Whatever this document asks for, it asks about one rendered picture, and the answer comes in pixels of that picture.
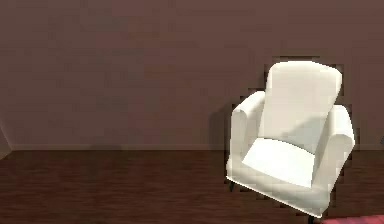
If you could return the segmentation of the red rug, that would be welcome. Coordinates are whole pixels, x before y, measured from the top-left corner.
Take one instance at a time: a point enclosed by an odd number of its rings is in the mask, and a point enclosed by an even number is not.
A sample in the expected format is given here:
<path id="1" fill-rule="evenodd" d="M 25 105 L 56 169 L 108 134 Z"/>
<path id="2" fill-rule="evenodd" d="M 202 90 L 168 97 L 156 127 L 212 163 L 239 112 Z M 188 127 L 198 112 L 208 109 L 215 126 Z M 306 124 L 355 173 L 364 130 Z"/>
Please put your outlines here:
<path id="1" fill-rule="evenodd" d="M 384 224 L 384 215 L 325 219 L 320 224 Z"/>

